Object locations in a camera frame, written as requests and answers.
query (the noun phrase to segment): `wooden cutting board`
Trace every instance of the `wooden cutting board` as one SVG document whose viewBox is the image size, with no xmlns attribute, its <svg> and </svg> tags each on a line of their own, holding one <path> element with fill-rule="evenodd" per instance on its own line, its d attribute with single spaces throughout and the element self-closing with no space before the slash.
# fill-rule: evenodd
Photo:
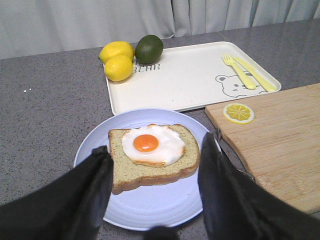
<svg viewBox="0 0 320 240">
<path fill-rule="evenodd" d="M 223 116 L 229 103 L 251 107 L 255 119 Z M 320 83 L 208 105 L 205 112 L 257 184 L 308 214 L 320 210 Z"/>
</svg>

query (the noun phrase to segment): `yellow plastic knife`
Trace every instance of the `yellow plastic knife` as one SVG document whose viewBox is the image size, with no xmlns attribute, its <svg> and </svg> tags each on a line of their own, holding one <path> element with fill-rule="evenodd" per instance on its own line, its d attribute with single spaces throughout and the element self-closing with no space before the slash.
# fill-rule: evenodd
<svg viewBox="0 0 320 240">
<path fill-rule="evenodd" d="M 252 76 L 257 80 L 257 82 L 260 84 L 261 87 L 263 87 L 268 92 L 276 91 L 277 88 L 272 85 L 270 82 L 265 80 L 261 75 L 259 75 L 255 67 L 246 62 L 245 60 L 241 59 L 240 57 L 234 57 L 234 60 L 236 60 L 240 65 L 242 65 L 249 73 L 252 74 Z"/>
</svg>

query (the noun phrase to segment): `egg yolk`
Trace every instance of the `egg yolk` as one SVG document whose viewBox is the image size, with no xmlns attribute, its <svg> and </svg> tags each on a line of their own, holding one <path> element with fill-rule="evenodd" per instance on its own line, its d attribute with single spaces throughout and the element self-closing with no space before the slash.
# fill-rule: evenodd
<svg viewBox="0 0 320 240">
<path fill-rule="evenodd" d="M 137 136 L 133 140 L 133 146 L 140 152 L 151 152 L 159 145 L 158 139 L 150 134 L 143 134 Z"/>
</svg>

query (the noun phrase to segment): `fried egg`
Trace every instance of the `fried egg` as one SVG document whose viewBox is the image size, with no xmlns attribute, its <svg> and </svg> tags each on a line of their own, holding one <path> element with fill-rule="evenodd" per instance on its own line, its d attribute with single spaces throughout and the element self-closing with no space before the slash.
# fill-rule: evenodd
<svg viewBox="0 0 320 240">
<path fill-rule="evenodd" d="M 122 136 L 124 153 L 136 164 L 164 167 L 185 153 L 185 143 L 169 126 L 150 124 L 130 129 Z"/>
</svg>

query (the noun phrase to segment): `egg white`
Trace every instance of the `egg white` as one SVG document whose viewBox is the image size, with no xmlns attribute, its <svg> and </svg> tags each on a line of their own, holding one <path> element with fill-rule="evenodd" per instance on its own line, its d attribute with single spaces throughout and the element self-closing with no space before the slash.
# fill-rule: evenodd
<svg viewBox="0 0 320 240">
<path fill-rule="evenodd" d="M 134 147 L 136 137 L 144 134 L 155 136 L 158 147 L 149 152 L 142 152 Z M 179 133 L 169 126 L 150 124 L 141 128 L 134 128 L 122 136 L 124 153 L 136 164 L 149 167 L 165 167 L 178 161 L 185 152 L 185 143 Z"/>
</svg>

